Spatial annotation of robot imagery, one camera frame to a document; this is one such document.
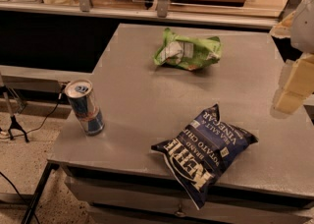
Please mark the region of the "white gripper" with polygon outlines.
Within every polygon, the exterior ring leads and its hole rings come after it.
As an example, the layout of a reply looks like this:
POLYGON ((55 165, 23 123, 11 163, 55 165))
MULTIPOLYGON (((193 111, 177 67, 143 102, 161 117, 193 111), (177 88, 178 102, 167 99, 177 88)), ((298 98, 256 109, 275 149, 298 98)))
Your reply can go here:
POLYGON ((292 114, 314 92, 314 0, 303 0, 270 34, 290 38, 292 47, 305 52, 295 61, 286 60, 274 97, 276 110, 292 114))

